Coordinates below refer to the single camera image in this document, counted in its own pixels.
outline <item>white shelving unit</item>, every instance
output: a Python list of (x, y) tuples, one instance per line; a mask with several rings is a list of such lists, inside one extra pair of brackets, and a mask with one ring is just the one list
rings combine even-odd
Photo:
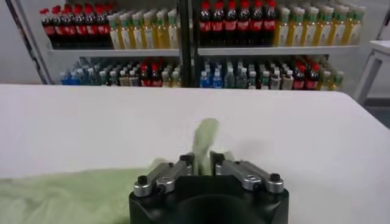
[(222, 55), (322, 55), (322, 54), (353, 54), (359, 46), (318, 46), (318, 47), (218, 47), (198, 48), (199, 56)]

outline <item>light green towel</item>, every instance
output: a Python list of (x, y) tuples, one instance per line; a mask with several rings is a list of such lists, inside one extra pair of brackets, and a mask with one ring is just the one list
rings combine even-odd
[[(196, 166), (210, 174), (208, 148), (218, 130), (204, 119), (195, 131)], [(128, 224), (129, 193), (145, 169), (88, 170), (0, 180), (0, 224)]]

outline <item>store display shelf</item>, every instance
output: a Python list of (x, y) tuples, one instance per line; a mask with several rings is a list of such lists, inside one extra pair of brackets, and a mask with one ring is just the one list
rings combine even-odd
[(345, 54), (353, 53), (359, 46), (318, 46), (318, 47), (200, 47), (201, 56), (218, 55), (299, 55), (299, 54)]
[(72, 57), (178, 57), (178, 49), (145, 49), (145, 50), (48, 50), (50, 56)]

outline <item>cola bottle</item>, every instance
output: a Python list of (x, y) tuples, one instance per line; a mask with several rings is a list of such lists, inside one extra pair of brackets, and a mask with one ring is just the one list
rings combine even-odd
[(210, 3), (208, 1), (202, 2), (202, 11), (200, 12), (199, 24), (199, 45), (211, 45), (211, 12)]
[(101, 5), (96, 7), (96, 24), (101, 40), (101, 47), (112, 49), (113, 46), (110, 36), (110, 25), (108, 23), (107, 14)]
[(263, 9), (261, 8), (261, 1), (255, 0), (255, 7), (250, 16), (250, 44), (262, 45), (263, 43)]
[(270, 0), (264, 10), (264, 31), (263, 31), (263, 45), (272, 46), (275, 34), (275, 6), (276, 3)]
[(243, 0), (241, 2), (241, 10), (238, 14), (237, 21), (237, 44), (248, 45), (249, 44), (249, 1)]
[(229, 1), (228, 3), (229, 10), (226, 13), (225, 17), (225, 43), (229, 46), (234, 46), (237, 44), (236, 37), (236, 26), (237, 26), (237, 11), (236, 11), (236, 2)]
[(213, 13), (213, 21), (211, 22), (213, 45), (215, 46), (222, 46), (225, 44), (224, 19), (224, 3), (217, 2)]

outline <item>white tabletop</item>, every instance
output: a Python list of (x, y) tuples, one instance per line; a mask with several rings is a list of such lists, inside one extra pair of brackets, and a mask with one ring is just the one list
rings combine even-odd
[(291, 223), (390, 223), (390, 132), (341, 93), (0, 85), (0, 177), (175, 160), (205, 117), (280, 173)]

